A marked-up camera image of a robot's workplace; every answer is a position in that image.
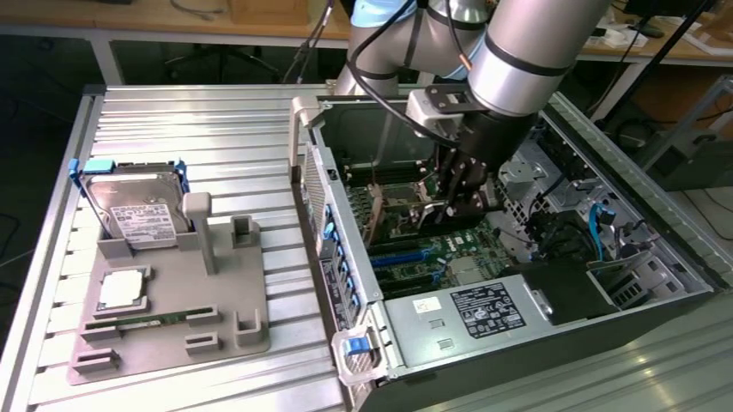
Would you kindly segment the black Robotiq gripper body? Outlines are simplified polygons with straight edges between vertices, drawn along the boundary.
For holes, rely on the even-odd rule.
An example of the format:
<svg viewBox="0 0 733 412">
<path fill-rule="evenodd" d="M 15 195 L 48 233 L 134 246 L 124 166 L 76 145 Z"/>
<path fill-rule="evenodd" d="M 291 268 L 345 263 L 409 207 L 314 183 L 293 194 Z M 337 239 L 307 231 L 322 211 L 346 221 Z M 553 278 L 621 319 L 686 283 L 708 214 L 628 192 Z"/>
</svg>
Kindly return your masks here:
<svg viewBox="0 0 733 412">
<path fill-rule="evenodd" d="M 495 111 L 465 113 L 459 123 L 439 120 L 439 131 L 457 141 L 458 147 L 453 154 L 450 148 L 437 150 L 438 170 L 467 161 L 495 173 L 516 154 L 537 120 L 537 113 L 513 117 Z"/>
</svg>

